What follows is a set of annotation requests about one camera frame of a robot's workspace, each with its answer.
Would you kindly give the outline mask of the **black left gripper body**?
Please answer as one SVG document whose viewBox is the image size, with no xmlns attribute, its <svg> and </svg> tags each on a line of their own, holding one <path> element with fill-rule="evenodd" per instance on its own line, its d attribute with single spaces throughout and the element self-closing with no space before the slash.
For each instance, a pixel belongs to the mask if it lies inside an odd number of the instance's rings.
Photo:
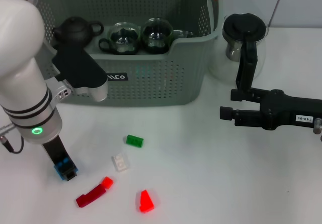
<svg viewBox="0 0 322 224">
<path fill-rule="evenodd" d="M 58 164 L 68 157 L 68 153 L 59 135 L 53 140 L 42 144 L 42 146 L 54 164 Z"/>
</svg>

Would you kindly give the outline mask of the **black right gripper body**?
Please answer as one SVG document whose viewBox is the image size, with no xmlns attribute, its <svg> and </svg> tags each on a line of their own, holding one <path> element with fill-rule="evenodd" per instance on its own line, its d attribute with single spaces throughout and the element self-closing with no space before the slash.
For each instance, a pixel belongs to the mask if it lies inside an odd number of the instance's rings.
<svg viewBox="0 0 322 224">
<path fill-rule="evenodd" d="M 292 125 L 321 131 L 321 100 L 292 97 L 282 90 L 271 90 L 269 95 L 271 102 L 260 104 L 263 129 Z"/>
</svg>

